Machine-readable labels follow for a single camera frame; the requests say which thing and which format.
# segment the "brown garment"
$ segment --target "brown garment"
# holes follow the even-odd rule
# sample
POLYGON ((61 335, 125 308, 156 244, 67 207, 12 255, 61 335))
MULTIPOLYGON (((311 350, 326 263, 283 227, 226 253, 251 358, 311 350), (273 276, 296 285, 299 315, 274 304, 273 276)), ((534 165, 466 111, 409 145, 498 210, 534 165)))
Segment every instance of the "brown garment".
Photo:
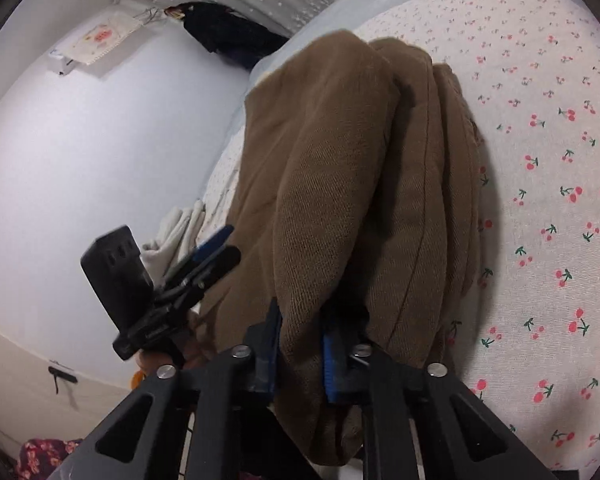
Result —
POLYGON ((312 461, 346 462, 360 412, 326 405, 318 312, 364 304, 400 362, 442 357, 442 326, 474 275, 475 125, 458 81, 399 40, 315 41, 251 91, 227 223, 242 263, 203 301, 218 350, 283 316, 276 415, 312 461))

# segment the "white wall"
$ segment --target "white wall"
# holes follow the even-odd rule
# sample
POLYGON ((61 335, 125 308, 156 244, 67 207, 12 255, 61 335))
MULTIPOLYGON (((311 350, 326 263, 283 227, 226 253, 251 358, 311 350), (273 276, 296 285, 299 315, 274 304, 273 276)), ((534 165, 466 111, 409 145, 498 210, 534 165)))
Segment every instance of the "white wall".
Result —
POLYGON ((24 71, 0 101, 1 334, 128 384, 80 256, 125 223, 145 241, 200 196, 247 81, 171 22, 65 77, 44 57, 24 71))
POLYGON ((23 0, 0 30, 0 98, 50 44, 112 0, 23 0))

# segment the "bed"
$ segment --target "bed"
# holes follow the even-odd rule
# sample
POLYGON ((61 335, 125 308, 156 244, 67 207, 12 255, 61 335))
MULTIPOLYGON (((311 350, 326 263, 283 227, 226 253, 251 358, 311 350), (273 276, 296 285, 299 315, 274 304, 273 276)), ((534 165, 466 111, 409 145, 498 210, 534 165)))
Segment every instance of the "bed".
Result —
MULTIPOLYGON (((480 271, 448 327, 458 374, 552 469, 600 465, 600 24, 581 0, 339 0, 261 61, 313 39, 395 36, 447 62, 481 132, 480 271)), ((209 178, 224 223, 244 110, 209 178)))

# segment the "metal screw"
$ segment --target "metal screw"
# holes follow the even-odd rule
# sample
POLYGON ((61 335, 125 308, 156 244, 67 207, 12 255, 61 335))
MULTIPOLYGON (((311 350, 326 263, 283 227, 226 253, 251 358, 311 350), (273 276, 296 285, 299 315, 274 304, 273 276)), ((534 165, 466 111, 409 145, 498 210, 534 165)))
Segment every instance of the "metal screw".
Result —
POLYGON ((427 372, 432 377, 444 377, 448 370, 442 363, 431 363, 427 366, 427 372))
POLYGON ((371 355, 371 345, 359 344, 353 347, 351 352, 353 357, 369 357, 371 355))
POLYGON ((176 367, 173 365, 162 365, 156 372, 159 379, 171 379, 176 374, 176 367))
POLYGON ((247 345, 236 345, 233 348, 232 355, 238 359, 243 359, 251 355, 251 348, 247 345))

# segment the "silver rivet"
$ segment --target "silver rivet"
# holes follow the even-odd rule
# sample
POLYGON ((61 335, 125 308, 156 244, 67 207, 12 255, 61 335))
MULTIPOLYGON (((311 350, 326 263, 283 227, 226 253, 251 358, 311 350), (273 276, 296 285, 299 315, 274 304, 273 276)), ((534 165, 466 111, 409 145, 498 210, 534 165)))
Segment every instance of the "silver rivet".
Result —
POLYGON ((251 348, 247 345, 236 345, 233 348, 232 355, 238 359, 243 359, 251 355, 251 348))
POLYGON ((176 374, 176 367, 173 365, 162 365, 156 372, 159 379, 171 379, 176 374))
POLYGON ((427 366, 427 372, 432 377, 444 377, 448 370, 442 363, 431 363, 427 366))
POLYGON ((353 357, 369 357, 371 355, 371 345, 355 345, 353 347, 351 355, 353 355, 353 357))

